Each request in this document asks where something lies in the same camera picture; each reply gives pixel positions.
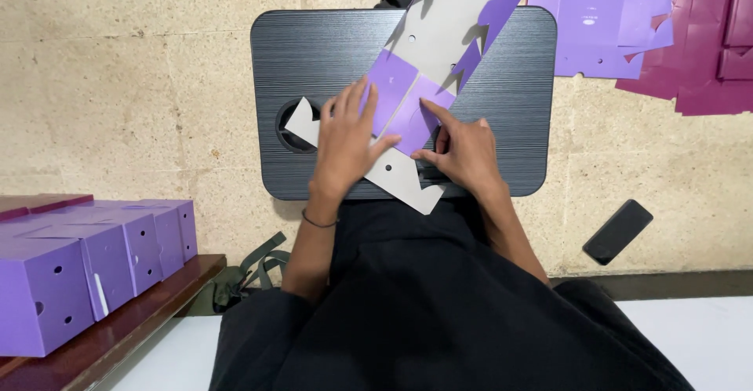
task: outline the wooden shelf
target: wooden shelf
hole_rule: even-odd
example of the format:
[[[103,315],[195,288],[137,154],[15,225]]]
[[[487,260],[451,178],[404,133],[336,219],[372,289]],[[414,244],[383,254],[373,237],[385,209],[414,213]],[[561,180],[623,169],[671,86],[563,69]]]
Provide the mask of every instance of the wooden shelf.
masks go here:
[[[0,357],[0,391],[93,388],[226,265],[224,255],[197,255],[47,357]]]

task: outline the finger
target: finger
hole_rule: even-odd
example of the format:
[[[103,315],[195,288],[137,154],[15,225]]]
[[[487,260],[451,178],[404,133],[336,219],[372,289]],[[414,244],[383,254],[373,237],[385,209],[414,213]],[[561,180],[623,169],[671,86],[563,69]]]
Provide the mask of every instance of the finger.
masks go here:
[[[369,97],[366,99],[366,104],[364,105],[364,111],[361,113],[361,118],[363,119],[363,122],[367,122],[369,124],[369,128],[371,128],[371,125],[374,121],[374,113],[377,111],[377,101],[379,100],[379,90],[377,89],[377,85],[372,82],[371,86],[369,87]]]
[[[444,161],[447,159],[447,155],[438,155],[431,150],[421,149],[414,151],[413,154],[410,155],[410,158],[414,160],[426,160],[428,163],[437,166],[439,170],[442,170],[442,165],[444,165]]]
[[[336,100],[336,97],[332,97],[325,102],[325,105],[322,106],[322,110],[319,112],[319,120],[321,121],[321,125],[328,124],[330,120],[332,120],[332,106],[334,105],[334,102]]]
[[[348,97],[350,96],[350,93],[353,91],[353,87],[355,86],[355,81],[351,82],[349,86],[343,88],[342,91],[340,91],[340,95],[337,96],[337,101],[334,103],[334,116],[342,118],[345,116],[345,111],[348,106]]]
[[[348,105],[346,106],[347,116],[351,119],[358,119],[358,107],[361,105],[361,97],[364,95],[364,89],[366,89],[366,75],[362,76],[350,92],[348,97]]]
[[[437,135],[437,141],[435,142],[435,150],[440,155],[449,151],[449,132],[444,125],[439,127],[439,135]]]
[[[369,148],[369,160],[371,160],[371,164],[374,164],[379,156],[383,155],[385,151],[390,149],[390,147],[397,145],[401,139],[402,137],[397,134],[382,136],[379,141],[375,142],[374,145]]]
[[[421,98],[421,104],[426,107],[434,116],[437,116],[439,121],[444,126],[447,126],[449,132],[452,132],[453,129],[458,124],[460,124],[460,120],[457,120],[455,116],[452,116],[447,111],[447,108],[440,107],[436,103],[428,101],[426,98]]]

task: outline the black textured tabletop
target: black textured tabletop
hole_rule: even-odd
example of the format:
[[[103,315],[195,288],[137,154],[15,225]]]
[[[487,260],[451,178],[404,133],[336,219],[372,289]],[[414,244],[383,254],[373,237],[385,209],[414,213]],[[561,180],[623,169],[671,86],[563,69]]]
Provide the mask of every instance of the black textured tabletop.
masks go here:
[[[261,174],[272,196],[306,200],[316,163],[312,148],[280,133],[283,108],[302,96],[314,106],[324,104],[363,75],[403,12],[270,11],[254,22],[251,59]],[[513,196],[533,194],[546,177],[556,43],[557,26],[549,12],[518,7],[450,108],[460,120],[489,121],[499,171]],[[426,147],[434,147],[433,138]],[[418,167],[422,187],[448,181],[433,166],[419,162]],[[451,185],[443,197],[463,194]],[[390,195],[364,179],[347,198]]]

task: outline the right hand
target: right hand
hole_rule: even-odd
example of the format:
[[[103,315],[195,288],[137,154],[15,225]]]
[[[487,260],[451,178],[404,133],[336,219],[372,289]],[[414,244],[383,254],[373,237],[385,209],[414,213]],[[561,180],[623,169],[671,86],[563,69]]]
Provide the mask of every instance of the right hand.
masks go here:
[[[506,191],[507,184],[497,168],[494,133],[486,119],[482,117],[473,124],[464,124],[446,108],[425,98],[421,98],[421,104],[442,122],[437,151],[416,150],[410,158],[436,165],[453,182],[474,194],[477,200],[484,191]]]

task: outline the black bracelet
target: black bracelet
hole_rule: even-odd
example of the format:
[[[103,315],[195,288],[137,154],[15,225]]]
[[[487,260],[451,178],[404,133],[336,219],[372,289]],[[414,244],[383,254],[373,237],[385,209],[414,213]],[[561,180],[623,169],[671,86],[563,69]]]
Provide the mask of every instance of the black bracelet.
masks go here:
[[[314,225],[316,227],[322,227],[322,228],[324,228],[324,227],[334,227],[334,225],[336,225],[340,221],[340,218],[337,218],[337,219],[335,219],[334,222],[332,222],[330,224],[317,224],[317,223],[311,222],[311,219],[309,219],[309,218],[306,217],[306,209],[301,210],[300,213],[304,216],[304,220],[306,222],[308,222],[308,223],[310,223],[310,224],[312,224],[312,225]]]

